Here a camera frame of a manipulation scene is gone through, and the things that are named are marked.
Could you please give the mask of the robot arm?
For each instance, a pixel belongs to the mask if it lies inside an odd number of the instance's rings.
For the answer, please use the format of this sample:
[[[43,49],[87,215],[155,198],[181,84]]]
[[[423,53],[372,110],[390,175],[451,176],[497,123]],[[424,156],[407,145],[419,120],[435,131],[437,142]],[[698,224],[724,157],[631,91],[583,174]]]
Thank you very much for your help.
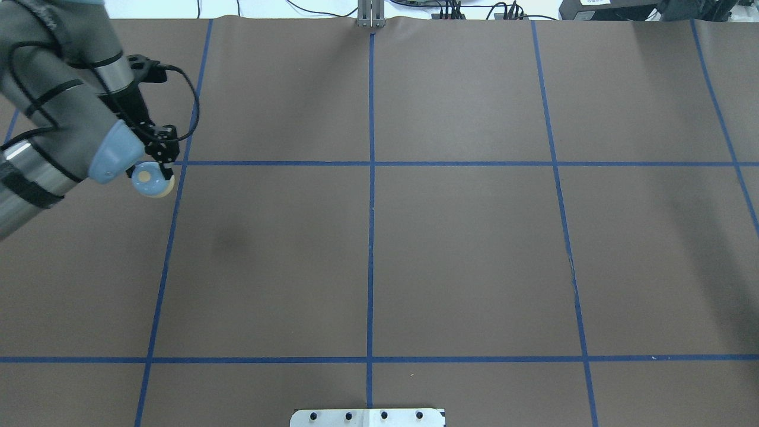
[[[35,124],[2,144],[2,238],[87,179],[171,192],[179,138],[140,91],[165,69],[124,53],[103,1],[2,2],[2,95]]]

